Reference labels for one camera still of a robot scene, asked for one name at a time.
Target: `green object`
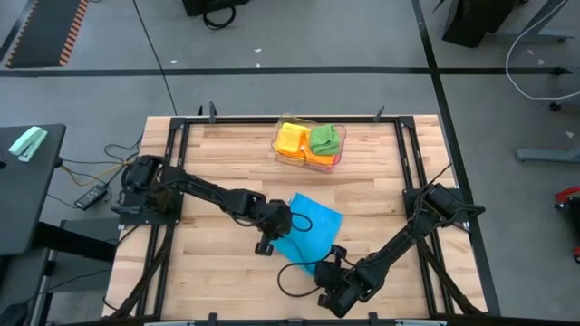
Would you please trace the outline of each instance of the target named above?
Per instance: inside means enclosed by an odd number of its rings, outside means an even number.
[[[40,127],[31,127],[8,149],[10,154],[18,155],[18,160],[29,162],[48,132]]]
[[[312,128],[310,131],[310,150],[315,155],[336,155],[341,151],[341,138],[336,127],[327,124]]]

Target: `green sponge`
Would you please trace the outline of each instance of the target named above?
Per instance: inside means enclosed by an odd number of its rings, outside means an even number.
[[[310,131],[310,150],[315,155],[339,154],[341,139],[333,124],[312,128]]]

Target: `clear plastic container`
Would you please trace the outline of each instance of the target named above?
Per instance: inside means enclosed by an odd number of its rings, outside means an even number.
[[[297,158],[294,156],[289,156],[288,154],[285,154],[284,152],[281,152],[280,150],[278,150],[276,148],[276,141],[278,140],[278,135],[280,133],[280,130],[282,129],[282,126],[287,122],[295,124],[295,125],[303,126],[303,127],[308,128],[308,129],[312,129],[314,127],[318,127],[318,126],[323,125],[321,123],[317,123],[317,122],[313,122],[313,121],[309,121],[309,120],[304,120],[304,119],[299,119],[299,118],[292,116],[290,114],[282,115],[280,117],[280,119],[278,120],[278,123],[276,124],[275,134],[274,134],[274,137],[272,138],[272,149],[275,152],[275,158],[279,162],[286,163],[289,165],[294,165],[294,166],[301,167],[301,168],[308,168],[308,169],[311,169],[314,171],[325,172],[325,173],[333,172],[334,167],[341,161],[341,157],[343,155],[344,140],[346,139],[346,128],[342,125],[334,124],[336,131],[338,132],[338,135],[340,137],[339,153],[338,154],[333,155],[332,157],[328,156],[328,157],[324,157],[323,159],[320,159],[321,158],[320,156],[315,156],[309,150],[305,149],[304,146],[302,146],[300,148],[300,150],[302,151],[302,153],[304,155],[302,155],[302,157],[300,157],[300,158]]]

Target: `orange object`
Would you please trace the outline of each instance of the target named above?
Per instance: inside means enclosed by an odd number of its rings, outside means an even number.
[[[321,168],[331,168],[335,164],[337,155],[315,155],[310,150],[309,143],[310,129],[287,122],[278,131],[274,150],[289,158],[324,166]]]
[[[306,155],[306,161],[308,163],[322,164],[326,166],[332,166],[334,164],[334,159],[336,155],[315,155],[308,144],[310,143],[310,133],[305,137],[304,153]]]

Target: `orange and black striped tape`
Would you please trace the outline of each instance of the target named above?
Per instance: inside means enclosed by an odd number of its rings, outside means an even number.
[[[72,20],[71,30],[66,36],[63,51],[61,52],[61,60],[58,62],[61,66],[66,65],[71,59],[74,43],[76,42],[76,38],[79,36],[79,31],[81,31],[82,20],[87,14],[88,4],[89,0],[81,0],[79,6],[76,8],[76,14],[74,14],[74,19]]]
[[[18,44],[20,43],[20,39],[22,38],[22,34],[24,33],[24,30],[26,30],[26,26],[28,25],[30,18],[33,16],[34,9],[36,9],[37,4],[38,4],[38,0],[34,1],[33,5],[30,7],[30,13],[28,13],[28,17],[26,18],[26,21],[22,25],[22,29],[20,30],[20,33],[18,34],[18,37],[16,38],[16,42],[14,42],[14,46],[12,47],[12,52],[8,56],[8,60],[6,60],[6,67],[7,68],[10,68],[12,65],[12,57],[15,55],[16,48],[18,47]]]

